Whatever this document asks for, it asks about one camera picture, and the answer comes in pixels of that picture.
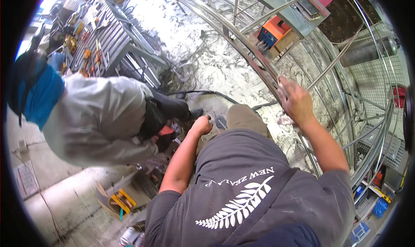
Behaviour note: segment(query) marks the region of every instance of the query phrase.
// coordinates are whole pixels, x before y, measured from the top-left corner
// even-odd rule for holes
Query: forearm
[[[303,125],[300,129],[310,141],[323,172],[340,169],[350,173],[349,165],[342,149],[316,119]]]
[[[200,133],[192,129],[189,130],[185,139],[171,158],[160,190],[158,191],[159,193],[166,190],[173,190],[183,194],[189,185],[189,179],[193,172],[196,149],[200,136]]]

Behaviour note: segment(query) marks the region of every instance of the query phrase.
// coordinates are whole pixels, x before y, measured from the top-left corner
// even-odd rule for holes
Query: dark gray t-shirt
[[[195,184],[181,195],[164,191],[147,207],[146,247],[222,244],[289,169],[275,143],[235,129],[207,143],[196,161]],[[321,246],[341,246],[354,220],[350,177],[331,170],[320,179],[297,171],[275,202],[244,236],[254,241],[277,225],[305,223]]]

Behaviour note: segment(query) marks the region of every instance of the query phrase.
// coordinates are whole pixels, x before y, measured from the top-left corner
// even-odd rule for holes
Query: orange welding machine
[[[270,49],[290,31],[291,28],[280,17],[275,16],[262,26],[258,40],[264,43],[266,49]]]

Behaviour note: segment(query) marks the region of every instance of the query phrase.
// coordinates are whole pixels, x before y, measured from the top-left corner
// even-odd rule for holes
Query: white fern logo
[[[225,204],[226,207],[222,208],[222,210],[216,213],[212,218],[196,221],[196,224],[210,229],[217,229],[218,227],[221,229],[223,226],[228,228],[229,224],[234,227],[236,220],[241,224],[243,220],[242,214],[243,217],[247,218],[261,202],[261,198],[265,198],[267,193],[271,190],[271,187],[267,185],[267,182],[273,177],[274,176],[268,177],[262,184],[251,182],[245,185],[245,188],[249,189],[241,190],[242,194],[235,197],[238,199],[234,199],[233,201],[229,200],[230,204]]]

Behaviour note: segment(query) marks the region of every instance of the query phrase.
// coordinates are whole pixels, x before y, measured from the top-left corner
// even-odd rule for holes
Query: floor
[[[233,6],[227,1],[202,1],[230,19]],[[251,1],[240,0],[240,6],[246,7]],[[166,57],[172,66],[179,69],[180,77],[160,78],[167,90],[215,90],[250,107],[275,100],[258,75],[247,66],[246,61],[225,39],[211,31],[212,28],[195,13],[185,8],[184,14],[177,5],[172,5],[172,2],[173,0],[131,0],[129,3],[129,6],[137,5],[132,16],[143,36],[148,38],[153,47]],[[255,5],[248,13],[258,16],[261,11],[262,7]],[[326,65],[319,60],[318,55],[314,55],[317,58],[316,64],[312,59],[313,54],[307,49],[307,43],[300,43],[293,49],[292,55],[314,79]],[[291,56],[272,64],[280,75],[296,80],[303,86],[310,84]],[[329,87],[332,86],[333,80],[328,80],[328,84],[329,86],[320,82],[317,86],[332,113],[335,127],[341,130],[346,122],[345,115],[338,95],[334,94],[332,97],[330,94]],[[311,95],[316,117],[333,136],[336,136],[335,127],[329,121],[322,101],[314,91]],[[218,115],[226,116],[228,108],[232,106],[232,103],[219,96],[200,93],[188,94],[186,100],[190,108],[202,107],[213,119]],[[276,115],[281,111],[282,108],[276,104],[263,107],[258,113],[268,125],[277,145],[287,155],[290,165],[314,173],[311,162],[298,144],[298,136],[292,127],[276,123]],[[201,143],[208,138],[209,135],[204,136]],[[82,169],[71,166],[54,155],[44,143],[43,134],[35,125],[23,122],[22,128],[19,128],[16,115],[9,111],[9,148],[17,149],[19,140],[26,140],[29,144],[38,143],[29,147],[28,154],[17,153],[13,156],[13,166],[21,165],[20,159],[30,159],[33,164],[44,200],[37,193],[28,198],[25,205],[48,243],[52,246],[66,247],[118,246],[119,237],[127,227],[128,221],[117,221],[102,209],[95,199],[95,186],[97,182],[104,187],[110,186],[111,183],[130,174],[133,168]],[[51,213],[59,235],[65,239],[63,242],[58,240]]]

